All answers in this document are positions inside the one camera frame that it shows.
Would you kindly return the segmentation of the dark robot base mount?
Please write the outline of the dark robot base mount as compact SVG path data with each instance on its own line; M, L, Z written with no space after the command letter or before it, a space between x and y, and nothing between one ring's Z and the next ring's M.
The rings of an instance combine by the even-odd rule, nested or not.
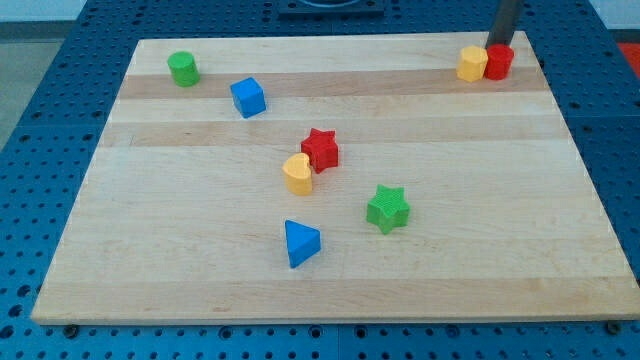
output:
M280 18L304 16L381 16L385 0L274 0Z

